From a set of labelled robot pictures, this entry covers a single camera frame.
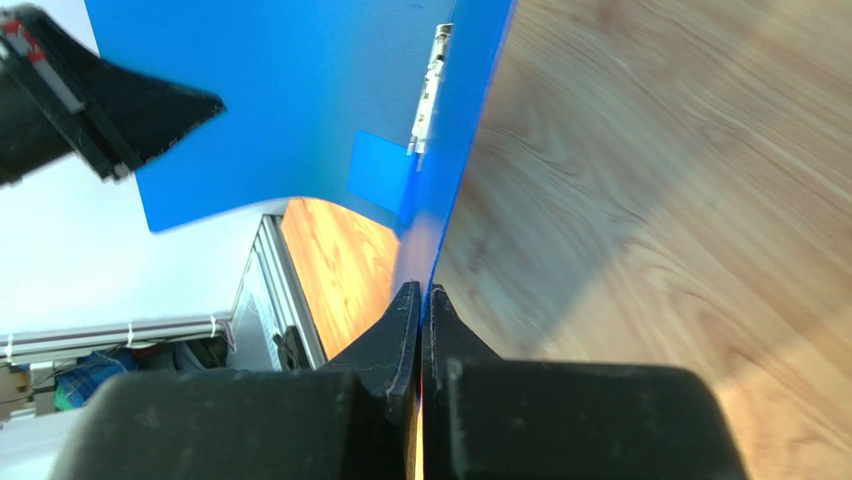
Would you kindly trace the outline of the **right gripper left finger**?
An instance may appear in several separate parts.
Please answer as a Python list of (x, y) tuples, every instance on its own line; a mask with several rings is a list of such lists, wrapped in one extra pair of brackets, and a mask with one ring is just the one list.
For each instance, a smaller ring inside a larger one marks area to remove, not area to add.
[(325, 365), (125, 374), (84, 408), (54, 479), (411, 479), (418, 282)]

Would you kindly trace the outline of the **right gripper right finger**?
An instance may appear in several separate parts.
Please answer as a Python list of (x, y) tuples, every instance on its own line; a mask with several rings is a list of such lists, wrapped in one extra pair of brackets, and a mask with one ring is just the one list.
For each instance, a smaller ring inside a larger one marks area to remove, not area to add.
[(428, 479), (744, 479), (721, 408), (671, 366), (507, 360), (435, 286), (423, 320)]

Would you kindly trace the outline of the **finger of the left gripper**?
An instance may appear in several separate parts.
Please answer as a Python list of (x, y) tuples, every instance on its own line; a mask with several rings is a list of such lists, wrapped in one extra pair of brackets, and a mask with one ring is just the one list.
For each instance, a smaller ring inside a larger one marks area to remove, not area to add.
[(1, 11), (3, 185), (71, 153), (121, 180), (225, 110), (215, 94), (100, 58), (35, 5)]

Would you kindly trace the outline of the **blue file folder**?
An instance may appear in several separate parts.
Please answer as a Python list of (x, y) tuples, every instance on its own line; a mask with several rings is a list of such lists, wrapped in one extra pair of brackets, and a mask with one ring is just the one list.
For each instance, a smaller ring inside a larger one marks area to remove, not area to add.
[[(218, 94), (226, 112), (139, 170), (166, 231), (287, 197), (392, 229), (432, 282), (511, 1), (90, 1), (101, 55)], [(435, 29), (454, 25), (423, 168), (407, 154)]]

